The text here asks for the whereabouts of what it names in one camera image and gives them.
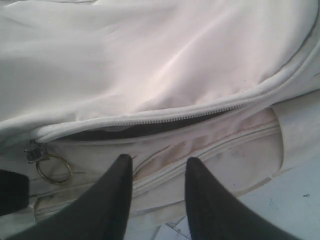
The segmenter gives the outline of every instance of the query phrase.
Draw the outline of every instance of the d-ring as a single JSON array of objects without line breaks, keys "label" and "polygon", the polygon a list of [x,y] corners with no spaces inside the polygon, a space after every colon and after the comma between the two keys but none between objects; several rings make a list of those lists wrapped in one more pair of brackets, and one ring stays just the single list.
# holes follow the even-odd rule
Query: d-ring
[{"label": "d-ring", "polygon": [[71,179],[71,177],[72,177],[72,175],[73,175],[72,170],[71,170],[71,167],[70,167],[70,165],[68,164],[67,160],[65,160],[63,157],[60,157],[60,156],[57,156],[57,155],[54,155],[54,154],[51,154],[51,153],[48,153],[47,156],[48,156],[49,158],[54,158],[54,159],[60,160],[60,162],[62,162],[63,165],[67,168],[67,170],[68,170],[68,175],[66,176],[65,179],[55,180],[55,179],[47,176],[47,175],[42,171],[42,169],[40,168],[40,163],[41,163],[42,161],[37,161],[37,162],[35,163],[35,168],[36,168],[37,172],[39,173],[39,175],[40,175],[44,180],[46,180],[47,182],[49,182],[49,183],[51,183],[51,184],[59,185],[59,184],[65,184],[65,183],[67,183],[67,182]]}]

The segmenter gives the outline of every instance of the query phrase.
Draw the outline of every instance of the white floor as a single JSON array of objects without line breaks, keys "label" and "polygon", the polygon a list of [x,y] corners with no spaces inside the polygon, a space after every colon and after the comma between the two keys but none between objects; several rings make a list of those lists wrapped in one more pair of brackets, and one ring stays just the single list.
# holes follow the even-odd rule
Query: white floor
[{"label": "white floor", "polygon": [[[240,200],[252,210],[302,240],[320,236],[320,156],[278,176]],[[128,236],[127,240],[191,239],[183,220],[176,231],[161,226]]]}]

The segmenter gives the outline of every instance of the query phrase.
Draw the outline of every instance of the metal ring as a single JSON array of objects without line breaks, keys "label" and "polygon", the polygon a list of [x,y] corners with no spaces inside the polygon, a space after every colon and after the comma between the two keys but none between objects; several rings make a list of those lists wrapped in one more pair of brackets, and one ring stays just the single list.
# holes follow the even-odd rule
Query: metal ring
[{"label": "metal ring", "polygon": [[67,168],[67,170],[68,170],[68,175],[67,175],[66,178],[63,179],[63,180],[55,180],[55,179],[47,176],[47,175],[42,171],[42,169],[40,168],[40,162],[42,162],[42,161],[37,161],[36,164],[35,164],[35,168],[36,168],[37,172],[39,173],[39,175],[40,175],[44,180],[46,180],[47,182],[49,182],[49,183],[51,183],[51,184],[59,185],[59,184],[65,184],[65,183],[67,183],[67,182],[71,179],[71,177],[72,177],[72,175],[73,175],[73,172],[72,172],[71,167],[70,167],[70,165],[68,164],[67,160],[65,160],[63,157],[60,157],[60,156],[57,156],[57,155],[54,155],[54,154],[51,154],[51,153],[48,153],[47,156],[48,156],[49,158],[54,158],[54,159],[60,160],[60,161],[63,163],[63,165]]}]

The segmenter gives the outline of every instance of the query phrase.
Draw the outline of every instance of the white bag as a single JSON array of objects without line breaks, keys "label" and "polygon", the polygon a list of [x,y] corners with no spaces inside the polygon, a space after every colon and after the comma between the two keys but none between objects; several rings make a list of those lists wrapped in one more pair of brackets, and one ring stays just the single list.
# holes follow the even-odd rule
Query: white bag
[{"label": "white bag", "polygon": [[[239,196],[319,155],[318,13],[317,0],[1,5],[0,169],[30,178],[31,204],[0,218],[0,238],[120,154],[134,157],[128,231],[185,215],[191,156]],[[70,182],[39,176],[30,140],[67,160]],[[43,164],[63,176],[56,163]]]}]

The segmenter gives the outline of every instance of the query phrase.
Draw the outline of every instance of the white fabric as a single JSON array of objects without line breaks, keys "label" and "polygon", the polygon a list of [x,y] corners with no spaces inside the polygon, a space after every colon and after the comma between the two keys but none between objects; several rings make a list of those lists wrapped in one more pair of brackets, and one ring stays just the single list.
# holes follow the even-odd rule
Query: white fabric
[{"label": "white fabric", "polygon": [[[257,188],[319,154],[319,121],[308,123],[320,119],[319,92],[310,93],[320,89],[317,14],[316,0],[0,6],[0,169],[31,179],[40,221],[76,200],[119,154],[130,154],[129,229],[185,214],[191,156],[237,196]],[[302,94],[308,95],[292,99]],[[275,114],[269,107],[283,100]],[[58,139],[235,106],[157,135]],[[23,150],[31,139],[68,160],[68,185],[45,182],[27,163]],[[45,167],[64,174],[54,161]],[[8,225],[19,224],[11,219]]]}]

